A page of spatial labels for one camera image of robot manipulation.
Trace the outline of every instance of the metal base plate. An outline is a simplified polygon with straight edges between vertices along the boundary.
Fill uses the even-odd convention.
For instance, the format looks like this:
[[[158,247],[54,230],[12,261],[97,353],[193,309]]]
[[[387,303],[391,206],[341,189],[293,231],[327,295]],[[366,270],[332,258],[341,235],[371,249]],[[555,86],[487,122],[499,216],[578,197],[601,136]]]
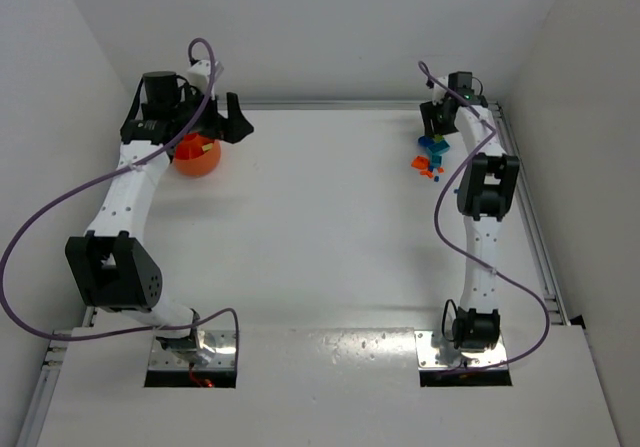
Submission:
[[[422,387],[512,385],[508,365],[473,371],[474,368],[490,367],[507,360],[502,336],[492,350],[484,352],[454,349],[453,344],[436,331],[417,330],[415,336]]]
[[[209,380],[214,387],[236,386],[236,339],[232,330],[204,332],[206,352],[203,360],[193,366],[192,375],[198,380]],[[171,351],[163,350],[153,339],[145,387],[201,387],[189,375],[189,363]]]

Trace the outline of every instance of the purple cable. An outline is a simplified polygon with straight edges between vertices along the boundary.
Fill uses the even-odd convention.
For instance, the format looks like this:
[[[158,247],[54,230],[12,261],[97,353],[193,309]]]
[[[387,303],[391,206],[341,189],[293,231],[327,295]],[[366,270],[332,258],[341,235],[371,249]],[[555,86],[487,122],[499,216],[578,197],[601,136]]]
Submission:
[[[209,42],[207,42],[205,39],[202,38],[196,38],[194,40],[191,41],[191,43],[189,44],[189,57],[191,58],[191,51],[193,49],[193,47],[196,44],[202,44],[204,45],[204,47],[207,49],[207,52],[209,54],[209,59],[211,59],[211,75],[209,77],[209,84],[207,85],[207,89],[204,92],[204,98],[202,99],[202,102],[200,103],[200,105],[198,106],[198,108],[196,109],[196,111],[193,114],[193,117],[191,118],[191,120],[189,120],[189,122],[187,122],[185,124],[185,126],[182,128],[182,130],[173,138],[171,139],[168,143],[166,143],[164,146],[160,147],[158,150],[156,150],[155,152],[153,152],[152,154],[149,154],[148,156],[144,157],[141,160],[138,160],[137,162],[135,162],[133,164],[133,166],[127,166],[127,167],[123,167],[121,169],[117,169],[114,170],[113,172],[109,172],[108,174],[104,174],[101,175],[100,177],[97,177],[93,180],[90,180],[89,182],[80,185],[79,187],[76,187],[73,190],[70,190],[69,192],[62,194],[60,197],[58,197],[57,199],[52,200],[51,202],[49,202],[47,205],[45,205],[44,207],[42,207],[40,210],[38,210],[35,214],[33,214],[31,217],[29,217],[27,219],[27,221],[22,225],[22,227],[20,227],[20,229],[18,229],[18,232],[16,232],[16,234],[13,236],[13,238],[11,239],[11,241],[9,242],[9,244],[7,245],[7,248],[4,250],[4,253],[2,254],[2,259],[0,259],[0,304],[2,305],[2,308],[4,309],[5,313],[7,314],[7,316],[21,329],[29,332],[32,335],[35,335],[36,337],[40,337],[43,339],[47,339],[47,340],[62,340],[64,342],[80,342],[80,341],[84,341],[84,340],[96,340],[96,339],[104,339],[106,337],[114,337],[116,335],[123,335],[123,334],[131,334],[134,332],[145,332],[145,331],[149,331],[149,330],[183,330],[183,329],[191,329],[191,328],[195,328],[198,327],[202,324],[205,324],[206,322],[209,322],[212,319],[215,319],[216,317],[226,313],[226,312],[231,312],[231,314],[233,314],[233,318],[234,318],[234,323],[235,323],[235,329],[236,329],[236,363],[235,365],[238,365],[238,345],[240,342],[240,330],[239,330],[239,325],[238,325],[238,314],[236,313],[236,311],[234,309],[232,309],[231,307],[228,307],[226,309],[222,309],[214,314],[211,314],[207,317],[204,317],[203,319],[198,320],[197,322],[194,322],[192,324],[188,324],[188,325],[177,325],[177,326],[166,326],[166,327],[161,327],[161,328],[156,328],[156,327],[152,327],[152,326],[144,326],[144,327],[135,327],[135,328],[131,328],[131,329],[123,329],[123,330],[115,330],[113,332],[103,332],[101,334],[93,334],[93,335],[82,335],[82,336],[78,336],[78,337],[68,337],[68,336],[64,336],[64,335],[54,335],[54,334],[49,334],[47,332],[42,332],[34,327],[31,327],[30,325],[28,325],[26,322],[24,322],[22,319],[20,319],[20,317],[18,317],[18,315],[13,311],[13,309],[11,308],[11,306],[9,305],[9,302],[7,300],[7,296],[5,294],[5,289],[4,289],[4,274],[5,271],[7,269],[7,263],[9,261],[9,256],[11,255],[11,252],[13,252],[13,249],[15,248],[16,244],[18,243],[18,241],[20,240],[20,238],[24,235],[24,233],[27,231],[27,229],[29,229],[29,227],[31,227],[34,222],[36,220],[38,220],[40,217],[42,217],[42,215],[44,215],[46,212],[48,212],[49,210],[51,210],[53,207],[55,207],[56,205],[64,202],[65,200],[73,197],[74,195],[89,189],[90,187],[93,187],[94,185],[100,184],[106,180],[109,179],[113,179],[114,177],[117,177],[119,175],[122,175],[126,172],[129,172],[130,170],[132,170],[133,168],[135,168],[135,166],[139,166],[139,165],[144,165],[147,162],[149,162],[152,159],[155,159],[157,156],[165,153],[167,150],[169,150],[171,147],[173,147],[174,145],[176,145],[180,139],[182,139],[182,137],[187,134],[191,128],[195,125],[195,123],[198,121],[198,119],[200,118],[200,116],[202,115],[202,113],[204,112],[205,108],[207,107],[207,103],[209,101],[209,99],[211,99],[211,92],[213,92],[213,84],[215,82],[215,55],[213,53],[213,49],[211,48],[211,45],[209,45]]]
[[[442,192],[440,192],[440,195],[438,196],[438,200],[436,201],[436,208],[435,208],[435,210],[433,212],[433,223],[434,223],[434,226],[436,228],[436,233],[438,234],[438,237],[440,237],[440,240],[442,240],[442,242],[444,242],[445,245],[447,245],[451,249],[455,250],[459,254],[464,255],[465,257],[473,260],[474,262],[477,262],[478,264],[480,264],[484,268],[493,270],[493,266],[492,265],[489,265],[488,263],[486,263],[484,260],[480,259],[479,257],[476,257],[475,255],[470,254],[466,250],[458,247],[457,245],[455,245],[453,242],[451,242],[449,239],[447,239],[444,236],[444,234],[442,233],[442,229],[440,228],[440,209],[442,207],[442,202],[444,201],[445,195],[447,194],[447,192],[449,192],[449,189],[451,188],[451,186],[455,182],[456,178],[462,173],[462,171],[466,168],[466,166],[469,164],[469,162],[471,162],[471,159],[473,159],[473,157],[477,153],[479,153],[482,150],[482,148],[485,145],[487,145],[491,139],[493,139],[493,137],[496,136],[496,129],[494,129],[493,126],[491,124],[489,124],[486,120],[480,118],[480,113],[465,98],[463,98],[461,95],[458,95],[458,93],[456,93],[454,90],[450,89],[448,86],[444,85],[436,77],[434,77],[431,74],[431,72],[429,72],[429,68],[427,67],[427,64],[425,64],[423,61],[420,61],[420,62],[418,62],[418,67],[420,67],[420,70],[422,71],[422,73],[424,75],[426,75],[427,78],[431,82],[433,82],[434,84],[442,87],[444,90],[447,91],[447,93],[449,95],[451,95],[454,99],[456,99],[458,102],[460,102],[461,105],[463,105],[464,107],[468,108],[469,111],[480,120],[482,125],[489,130],[489,135],[482,142],[480,142],[478,145],[476,145],[476,147],[471,152],[469,152],[469,155],[467,156],[467,158],[464,159],[464,161],[458,166],[458,168],[455,170],[453,175],[449,178],[447,183],[442,188]],[[505,361],[499,362],[497,364],[493,364],[493,365],[485,366],[485,367],[476,367],[476,368],[470,368],[470,369],[468,369],[468,368],[465,368],[465,369],[455,368],[455,369],[451,369],[451,370],[445,370],[445,371],[442,371],[441,374],[464,374],[464,373],[468,373],[468,372],[478,372],[478,371],[483,371],[483,370],[487,370],[487,369],[493,369],[495,367],[500,367],[502,365],[508,365],[508,364],[513,363],[513,362],[517,362],[518,360],[522,360],[525,357],[533,354],[536,350],[538,350],[540,348],[540,346],[547,339],[547,336],[549,335],[549,329],[551,328],[551,317],[549,315],[549,311],[547,310],[547,306],[544,304],[544,301],[535,292],[533,292],[531,289],[528,289],[527,287],[525,287],[524,285],[520,284],[519,282],[516,282],[515,280],[507,277],[502,272],[499,272],[497,270],[495,272],[496,272],[496,275],[498,277],[500,277],[502,280],[504,280],[505,282],[510,283],[514,287],[517,287],[518,289],[522,290],[523,292],[529,294],[531,297],[533,297],[536,300],[536,302],[538,302],[538,304],[540,304],[540,307],[542,307],[542,310],[544,311],[544,318],[545,318],[545,326],[544,326],[544,332],[542,333],[542,336],[540,337],[540,339],[538,339],[538,341],[530,349],[526,350],[522,354],[518,354],[515,357],[512,357],[509,360],[505,360]]]

